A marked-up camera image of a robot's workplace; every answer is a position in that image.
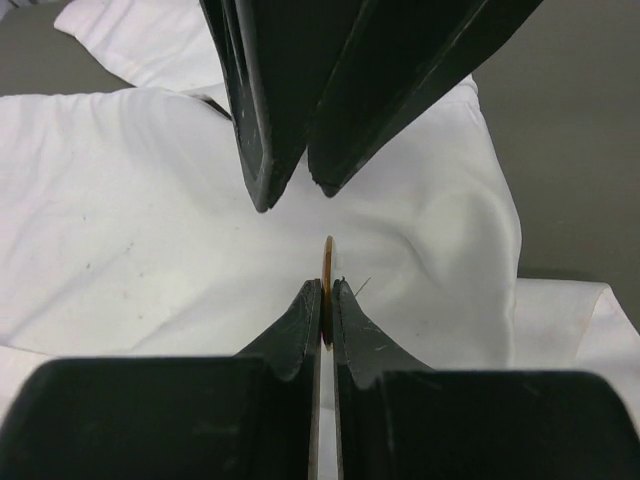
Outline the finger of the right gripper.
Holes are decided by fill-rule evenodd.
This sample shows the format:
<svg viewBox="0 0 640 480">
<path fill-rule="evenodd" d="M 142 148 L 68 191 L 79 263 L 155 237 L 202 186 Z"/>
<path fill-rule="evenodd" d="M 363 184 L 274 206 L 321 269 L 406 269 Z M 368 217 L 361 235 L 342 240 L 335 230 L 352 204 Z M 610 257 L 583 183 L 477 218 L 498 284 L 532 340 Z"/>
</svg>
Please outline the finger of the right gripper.
<svg viewBox="0 0 640 480">
<path fill-rule="evenodd" d="M 336 195 L 391 139 L 499 50 L 536 1 L 367 1 L 324 94 L 308 146 Z"/>
<path fill-rule="evenodd" d="M 304 153 L 361 1 L 204 1 L 244 182 L 264 213 Z"/>
</svg>

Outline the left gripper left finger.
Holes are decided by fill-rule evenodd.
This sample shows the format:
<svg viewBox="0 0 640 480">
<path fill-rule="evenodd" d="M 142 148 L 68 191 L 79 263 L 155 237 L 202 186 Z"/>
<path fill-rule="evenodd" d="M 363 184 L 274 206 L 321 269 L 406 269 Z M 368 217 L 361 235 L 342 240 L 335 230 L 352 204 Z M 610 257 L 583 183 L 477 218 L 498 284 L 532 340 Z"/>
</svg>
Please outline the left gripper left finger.
<svg viewBox="0 0 640 480">
<path fill-rule="evenodd" d="M 1 427 L 5 479 L 314 479 L 320 283 L 233 356 L 64 358 Z"/>
</svg>

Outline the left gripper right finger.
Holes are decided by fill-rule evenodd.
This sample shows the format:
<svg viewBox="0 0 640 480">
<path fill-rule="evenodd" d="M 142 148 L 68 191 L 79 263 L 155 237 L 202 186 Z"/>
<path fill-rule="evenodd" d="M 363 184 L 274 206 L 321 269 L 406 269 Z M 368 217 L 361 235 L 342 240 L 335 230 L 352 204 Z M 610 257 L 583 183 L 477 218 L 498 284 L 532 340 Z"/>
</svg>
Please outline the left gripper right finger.
<svg viewBox="0 0 640 480">
<path fill-rule="evenodd" d="M 602 377 L 436 370 L 332 289 L 342 479 L 635 479 L 639 437 Z"/>
</svg>

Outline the round gold orange brooch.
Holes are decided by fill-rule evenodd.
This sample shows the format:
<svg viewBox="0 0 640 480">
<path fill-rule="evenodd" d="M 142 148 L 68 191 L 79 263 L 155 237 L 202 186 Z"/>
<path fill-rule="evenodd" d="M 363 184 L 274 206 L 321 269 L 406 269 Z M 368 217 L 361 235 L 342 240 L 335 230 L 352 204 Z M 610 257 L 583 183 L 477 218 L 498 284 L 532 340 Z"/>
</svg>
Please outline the round gold orange brooch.
<svg viewBox="0 0 640 480">
<path fill-rule="evenodd" d="M 334 238 L 329 235 L 324 244 L 323 266 L 321 276 L 322 287 L 322 311 L 321 327 L 322 338 L 328 350 L 333 348 L 333 320 L 332 320 L 332 293 L 333 286 L 333 260 L 334 260 Z"/>
</svg>

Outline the white shirt garment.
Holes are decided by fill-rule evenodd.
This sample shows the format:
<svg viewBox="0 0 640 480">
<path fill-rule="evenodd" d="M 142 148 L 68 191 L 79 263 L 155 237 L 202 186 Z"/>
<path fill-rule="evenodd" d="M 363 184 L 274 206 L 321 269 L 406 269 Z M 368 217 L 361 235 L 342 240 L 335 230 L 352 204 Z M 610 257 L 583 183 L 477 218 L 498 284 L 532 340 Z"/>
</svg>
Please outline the white shirt garment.
<svg viewBox="0 0 640 480">
<path fill-rule="evenodd" d="M 162 2 L 176 42 L 201 4 Z M 227 98 L 219 56 L 221 92 Z M 308 146 L 264 213 L 249 196 L 229 101 L 159 88 L 1 101 L 1 385 L 8 411 L 64 358 L 233 356 L 321 285 L 333 286 L 436 370 L 596 374 L 602 327 L 544 308 L 517 322 L 517 212 L 471 73 L 386 143 L 334 196 Z M 318 475 L 338 475 L 334 348 L 320 323 Z"/>
</svg>

